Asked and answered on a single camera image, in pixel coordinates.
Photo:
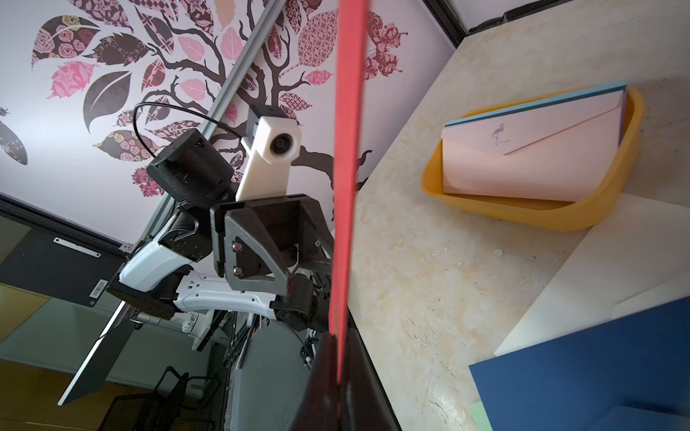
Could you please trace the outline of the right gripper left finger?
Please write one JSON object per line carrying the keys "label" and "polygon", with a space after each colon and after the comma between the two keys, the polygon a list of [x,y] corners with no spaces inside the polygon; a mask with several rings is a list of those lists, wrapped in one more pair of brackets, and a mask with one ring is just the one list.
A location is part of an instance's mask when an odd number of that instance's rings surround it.
{"label": "right gripper left finger", "polygon": [[307,389],[293,419],[291,430],[340,429],[337,366],[336,337],[327,333],[321,338]]}

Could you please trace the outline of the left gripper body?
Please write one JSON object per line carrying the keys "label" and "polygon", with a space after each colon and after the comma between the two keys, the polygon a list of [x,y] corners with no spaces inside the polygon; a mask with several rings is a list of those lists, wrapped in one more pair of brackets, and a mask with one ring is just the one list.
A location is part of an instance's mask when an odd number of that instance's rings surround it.
{"label": "left gripper body", "polygon": [[290,328],[326,332],[334,238],[307,195],[217,204],[210,210],[214,266],[235,290],[268,293]]}

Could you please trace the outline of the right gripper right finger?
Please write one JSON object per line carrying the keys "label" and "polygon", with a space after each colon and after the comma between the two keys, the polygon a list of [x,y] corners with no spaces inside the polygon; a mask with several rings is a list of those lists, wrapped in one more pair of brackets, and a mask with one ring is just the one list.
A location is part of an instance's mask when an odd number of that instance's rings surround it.
{"label": "right gripper right finger", "polygon": [[348,328],[341,381],[341,430],[401,430],[356,328]]}

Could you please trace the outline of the light green envelope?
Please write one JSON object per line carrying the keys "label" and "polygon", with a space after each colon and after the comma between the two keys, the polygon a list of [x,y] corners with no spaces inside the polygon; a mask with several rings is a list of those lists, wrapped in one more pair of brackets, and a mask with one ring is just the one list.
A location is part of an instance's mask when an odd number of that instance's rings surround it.
{"label": "light green envelope", "polygon": [[483,403],[478,400],[470,406],[470,414],[478,431],[492,431],[492,425],[486,413]]}

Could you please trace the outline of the red envelope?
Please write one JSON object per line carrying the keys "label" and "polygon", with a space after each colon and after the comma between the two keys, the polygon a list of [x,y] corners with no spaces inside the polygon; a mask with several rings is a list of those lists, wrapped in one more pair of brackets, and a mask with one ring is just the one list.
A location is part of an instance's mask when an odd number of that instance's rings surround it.
{"label": "red envelope", "polygon": [[348,322],[350,257],[359,159],[368,1],[341,1],[338,21],[333,188],[334,256],[330,333],[336,340],[336,381],[342,380]]}

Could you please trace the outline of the navy blue envelope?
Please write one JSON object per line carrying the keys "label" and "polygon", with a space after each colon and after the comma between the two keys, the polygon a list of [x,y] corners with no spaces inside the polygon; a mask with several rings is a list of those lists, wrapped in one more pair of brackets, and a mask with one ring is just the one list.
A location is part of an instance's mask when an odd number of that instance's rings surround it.
{"label": "navy blue envelope", "polygon": [[470,367],[495,430],[689,427],[686,298]]}

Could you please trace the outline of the yellow plastic storage box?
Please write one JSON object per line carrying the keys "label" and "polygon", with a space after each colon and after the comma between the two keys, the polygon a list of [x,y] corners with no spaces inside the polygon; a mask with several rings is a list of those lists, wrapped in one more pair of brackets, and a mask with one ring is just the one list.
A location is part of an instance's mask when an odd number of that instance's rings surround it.
{"label": "yellow plastic storage box", "polygon": [[616,159],[599,187],[579,202],[447,195],[442,188],[442,145],[438,144],[420,178],[422,191],[433,199],[468,213],[559,232],[579,231],[607,218],[623,193],[641,148],[645,101],[635,87],[626,90],[625,133]]}

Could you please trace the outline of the pink envelope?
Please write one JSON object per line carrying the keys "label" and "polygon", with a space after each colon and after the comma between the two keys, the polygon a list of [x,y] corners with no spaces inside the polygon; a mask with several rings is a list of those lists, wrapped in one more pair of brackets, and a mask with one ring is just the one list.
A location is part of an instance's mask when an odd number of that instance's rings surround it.
{"label": "pink envelope", "polygon": [[576,202],[602,183],[621,141],[625,90],[471,120],[441,133],[447,194]]}

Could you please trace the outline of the white envelope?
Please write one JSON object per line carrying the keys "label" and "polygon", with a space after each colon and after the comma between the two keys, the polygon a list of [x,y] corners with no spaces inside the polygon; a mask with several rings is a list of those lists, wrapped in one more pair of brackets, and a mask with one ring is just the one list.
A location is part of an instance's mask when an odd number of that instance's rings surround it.
{"label": "white envelope", "polygon": [[689,209],[624,194],[496,349],[497,357],[609,321],[614,308],[689,271]]}

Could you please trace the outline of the light blue envelope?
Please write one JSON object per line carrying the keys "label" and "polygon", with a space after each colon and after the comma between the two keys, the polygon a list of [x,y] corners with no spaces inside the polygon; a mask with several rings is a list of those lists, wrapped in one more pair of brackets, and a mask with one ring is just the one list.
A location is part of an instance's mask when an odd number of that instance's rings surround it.
{"label": "light blue envelope", "polygon": [[569,93],[557,94],[555,96],[550,96],[550,97],[546,97],[543,99],[538,99],[538,100],[535,100],[532,102],[521,102],[521,103],[518,103],[517,105],[512,105],[512,106],[509,106],[507,108],[492,109],[492,110],[486,111],[484,113],[470,115],[470,116],[463,117],[463,118],[458,119],[458,120],[453,120],[453,121],[447,122],[445,124],[445,127],[453,127],[453,126],[457,126],[460,124],[465,124],[465,123],[474,122],[474,121],[478,121],[478,120],[485,120],[485,119],[491,119],[491,118],[496,118],[496,117],[502,117],[502,116],[506,116],[506,115],[510,115],[510,114],[518,113],[518,112],[522,112],[522,111],[532,111],[535,109],[540,109],[540,108],[552,106],[555,104],[572,102],[572,101],[576,101],[576,100],[580,100],[580,99],[586,99],[589,97],[595,97],[595,96],[602,95],[602,94],[625,91],[626,88],[627,88],[627,82],[626,81],[619,81],[619,82],[615,82],[612,84],[602,84],[599,86],[589,87],[589,88],[585,88],[585,89],[578,90],[578,91],[572,91]]}

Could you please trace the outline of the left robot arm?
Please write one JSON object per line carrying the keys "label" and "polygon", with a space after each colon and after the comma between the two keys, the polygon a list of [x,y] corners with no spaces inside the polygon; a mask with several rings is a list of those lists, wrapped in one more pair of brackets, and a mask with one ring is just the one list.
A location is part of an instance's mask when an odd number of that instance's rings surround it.
{"label": "left robot arm", "polygon": [[326,332],[333,238],[320,204],[289,195],[300,152],[294,120],[261,119],[242,181],[196,129],[148,166],[178,207],[109,284],[141,312],[249,312],[291,329]]}

